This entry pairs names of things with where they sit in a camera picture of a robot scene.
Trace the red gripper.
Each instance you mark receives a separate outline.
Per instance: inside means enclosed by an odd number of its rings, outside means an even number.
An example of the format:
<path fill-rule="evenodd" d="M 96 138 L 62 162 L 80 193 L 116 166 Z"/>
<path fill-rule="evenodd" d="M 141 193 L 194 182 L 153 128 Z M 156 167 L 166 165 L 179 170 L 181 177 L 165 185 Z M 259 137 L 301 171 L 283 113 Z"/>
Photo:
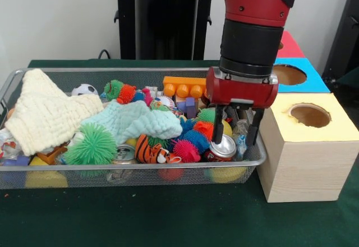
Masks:
<path fill-rule="evenodd" d="M 256 108 L 246 136 L 246 145 L 254 146 L 264 109 L 273 104 L 278 89 L 278 78 L 274 73 L 254 79 L 225 73 L 219 67 L 210 67 L 206 76 L 206 93 L 210 102 L 216 105 L 212 142 L 220 144 L 222 141 L 224 106 L 235 104 Z"/>

